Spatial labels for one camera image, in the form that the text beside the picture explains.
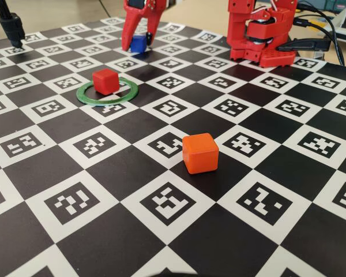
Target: black cable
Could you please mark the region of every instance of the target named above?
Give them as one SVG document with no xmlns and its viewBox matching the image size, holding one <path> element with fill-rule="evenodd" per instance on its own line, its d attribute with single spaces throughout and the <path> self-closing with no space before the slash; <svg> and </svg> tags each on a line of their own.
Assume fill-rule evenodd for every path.
<svg viewBox="0 0 346 277">
<path fill-rule="evenodd" d="M 340 62 L 340 65 L 345 65 L 345 59 L 344 59 L 344 56 L 343 56 L 343 53 L 342 53 L 342 50 L 340 50 L 340 45 L 339 45 L 339 42 L 337 41 L 337 35 L 336 35 L 336 29 L 334 28 L 334 25 L 332 23 L 332 21 L 329 19 L 328 16 L 326 16 L 324 13 L 322 13 L 321 11 L 319 11 L 318 9 L 316 9 L 315 7 L 313 6 L 310 6 L 310 5 L 306 5 L 306 4 L 300 4 L 298 3 L 297 5 L 297 9 L 300 9 L 300 10 L 308 10 L 310 12 L 314 12 L 314 13 L 318 13 L 320 14 L 322 17 L 324 17 L 326 19 L 326 21 L 328 21 L 331 29 L 332 29 L 332 35 L 333 35 L 333 42 L 334 42 L 334 46 L 336 48 L 336 53 L 337 53 L 337 57 L 339 59 L 339 62 Z"/>
<path fill-rule="evenodd" d="M 106 12 L 106 14 L 108 15 L 108 17 L 110 17 L 110 14 L 109 14 L 109 12 L 107 11 L 107 9 L 105 8 L 105 6 L 104 6 L 104 4 L 102 3 L 102 1 L 99 0 L 99 2 L 100 2 L 100 4 L 101 4 L 101 6 L 103 7 L 104 11 Z"/>
</svg>

